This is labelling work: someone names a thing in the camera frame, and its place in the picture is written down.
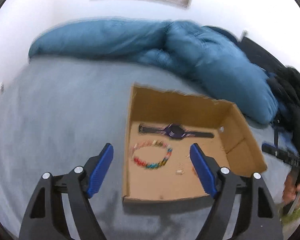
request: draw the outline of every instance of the small earring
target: small earring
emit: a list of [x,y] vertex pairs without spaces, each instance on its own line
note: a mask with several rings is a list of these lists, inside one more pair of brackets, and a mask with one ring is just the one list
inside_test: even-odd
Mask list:
[[182,165],[179,163],[179,169],[176,170],[177,175],[182,175],[184,173]]

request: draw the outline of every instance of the white wall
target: white wall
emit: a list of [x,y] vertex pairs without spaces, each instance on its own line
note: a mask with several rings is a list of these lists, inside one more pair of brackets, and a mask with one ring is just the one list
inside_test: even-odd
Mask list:
[[0,82],[7,86],[27,63],[44,30],[91,17],[189,19],[248,37],[300,71],[300,8],[294,0],[192,0],[188,9],[150,0],[7,0],[0,9]]

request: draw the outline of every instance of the watch strap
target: watch strap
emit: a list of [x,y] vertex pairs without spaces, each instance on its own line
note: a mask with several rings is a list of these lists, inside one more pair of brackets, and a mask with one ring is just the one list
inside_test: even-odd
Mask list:
[[163,130],[164,128],[145,126],[144,124],[140,124],[138,129],[139,133],[157,133],[157,134],[164,133]]
[[214,138],[214,134],[211,132],[187,131],[186,136],[187,137]]

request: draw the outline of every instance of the bracelet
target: bracelet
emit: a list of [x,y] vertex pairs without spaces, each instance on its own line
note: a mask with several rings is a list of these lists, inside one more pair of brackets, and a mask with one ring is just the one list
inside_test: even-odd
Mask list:
[[[148,163],[145,162],[143,160],[140,160],[137,156],[133,157],[134,152],[142,147],[149,147],[149,146],[155,146],[155,147],[161,147],[161,148],[167,148],[167,154],[166,156],[163,158],[163,160],[159,163]],[[135,164],[137,164],[138,166],[142,166],[146,169],[157,169],[160,167],[163,167],[164,165],[166,165],[167,161],[169,160],[171,154],[172,154],[172,148],[170,145],[168,145],[167,143],[163,142],[163,141],[145,141],[143,143],[137,143],[135,146],[133,146],[130,150],[130,154],[131,154],[131,158],[133,159],[133,161],[135,162]]]

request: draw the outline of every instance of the blue duvet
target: blue duvet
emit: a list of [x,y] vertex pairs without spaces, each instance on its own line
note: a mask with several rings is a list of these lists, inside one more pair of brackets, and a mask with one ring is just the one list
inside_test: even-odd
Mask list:
[[269,123],[278,108],[261,68],[225,36],[188,21],[71,23],[34,41],[29,58],[42,54],[154,65],[200,84],[214,98],[236,103],[262,124]]

